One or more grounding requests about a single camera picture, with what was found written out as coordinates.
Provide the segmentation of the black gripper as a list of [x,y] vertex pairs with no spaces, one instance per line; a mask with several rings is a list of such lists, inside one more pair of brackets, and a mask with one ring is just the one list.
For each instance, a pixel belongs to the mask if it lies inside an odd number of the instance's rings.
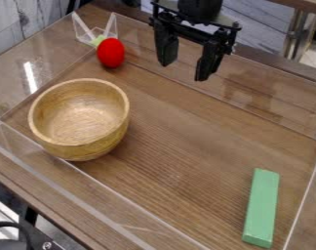
[[234,50],[240,24],[220,14],[222,1],[151,1],[153,41],[157,62],[167,66],[177,58],[179,38],[203,43],[195,67],[195,81],[204,81],[216,72],[223,52]]

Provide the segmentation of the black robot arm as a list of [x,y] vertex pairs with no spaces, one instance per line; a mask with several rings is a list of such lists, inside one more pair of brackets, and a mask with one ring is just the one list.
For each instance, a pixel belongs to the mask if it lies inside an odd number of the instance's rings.
[[149,26],[156,59],[161,66],[177,58],[179,38],[201,46],[193,80],[216,72],[223,56],[234,52],[240,24],[220,14],[223,0],[152,0]]

